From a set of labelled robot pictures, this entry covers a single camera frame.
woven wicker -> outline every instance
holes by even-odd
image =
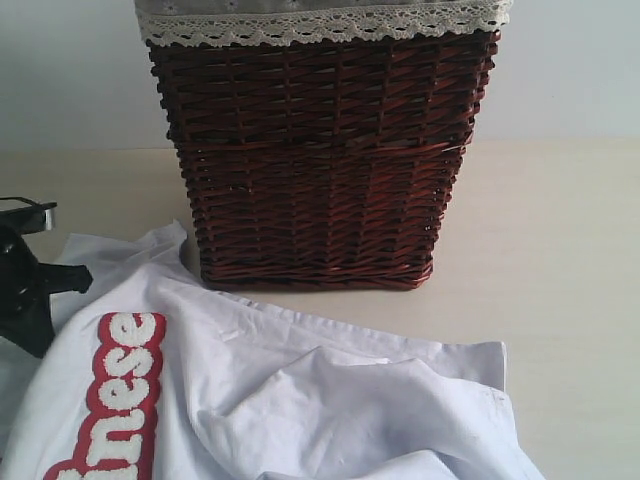
[[[203,279],[227,289],[424,282],[498,38],[149,43]]]

red and white lettering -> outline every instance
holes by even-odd
[[[44,480],[151,479],[165,330],[158,314],[111,313],[100,320],[90,413],[71,459],[51,467]]]

white fabric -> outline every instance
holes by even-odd
[[[135,0],[144,41],[214,47],[495,31],[513,0]]]
[[[177,224],[136,243],[71,238],[63,260],[96,282],[54,302],[60,333],[2,480],[151,478],[154,442],[160,480],[542,478],[517,443],[501,343],[407,339],[208,291],[180,264],[184,238]],[[110,312],[163,315],[161,347],[160,316]],[[111,410],[87,424],[94,388]]]

brown wicker basket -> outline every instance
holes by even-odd
[[[419,286],[499,33],[149,43],[218,288]]]

white lace trim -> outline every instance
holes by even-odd
[[[311,12],[238,15],[153,15],[137,9],[144,41],[214,47],[277,46],[325,39],[381,40],[495,31],[509,22],[513,0],[462,0],[414,5],[346,7]]]

